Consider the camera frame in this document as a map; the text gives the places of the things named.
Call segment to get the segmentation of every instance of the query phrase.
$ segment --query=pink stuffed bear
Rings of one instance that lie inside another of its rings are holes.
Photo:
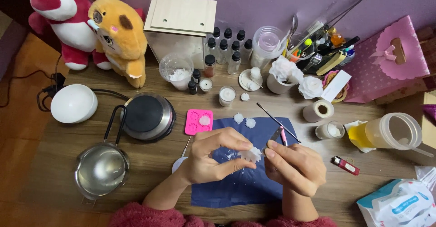
[[[86,23],[89,0],[30,0],[30,4],[35,10],[29,17],[30,26],[38,34],[42,34],[47,25],[52,27],[61,41],[62,57],[68,68],[86,68],[91,53],[99,68],[112,68],[106,55],[95,50],[97,38]]]

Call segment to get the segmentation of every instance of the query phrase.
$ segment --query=orange plush toy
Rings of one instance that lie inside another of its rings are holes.
[[[99,39],[97,51],[104,51],[113,70],[125,76],[135,88],[141,88],[145,83],[144,54],[147,49],[142,18],[119,0],[94,1],[88,17],[88,24]]]

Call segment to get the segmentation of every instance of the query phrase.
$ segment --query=stuffed toy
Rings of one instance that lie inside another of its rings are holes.
[[[65,65],[73,70],[81,70],[88,65],[92,54],[94,63],[101,69],[111,69],[111,64],[103,52],[95,50],[97,38],[86,23],[89,0],[30,0],[35,10],[29,16],[29,24],[38,34],[43,34],[46,26],[51,26],[62,45]]]
[[[128,4],[119,0],[96,0],[88,11],[88,24],[97,32],[102,48],[118,74],[135,88],[145,83],[147,39],[144,22]]]

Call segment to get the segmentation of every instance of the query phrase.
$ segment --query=pink bow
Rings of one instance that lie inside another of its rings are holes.
[[[374,52],[370,57],[378,57],[373,64],[380,64],[383,60],[391,60],[394,61],[397,57],[392,54],[392,51],[395,50],[395,46],[391,45],[383,52]]]

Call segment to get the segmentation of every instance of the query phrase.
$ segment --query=hand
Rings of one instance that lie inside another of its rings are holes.
[[[256,168],[255,163],[241,158],[219,164],[211,158],[211,152],[220,146],[245,151],[250,150],[253,144],[231,127],[197,133],[189,157],[177,171],[181,170],[181,175],[193,184],[222,180],[240,169]]]
[[[302,196],[314,196],[326,182],[327,169],[322,157],[308,147],[299,144],[285,147],[270,140],[265,154],[266,175]]]

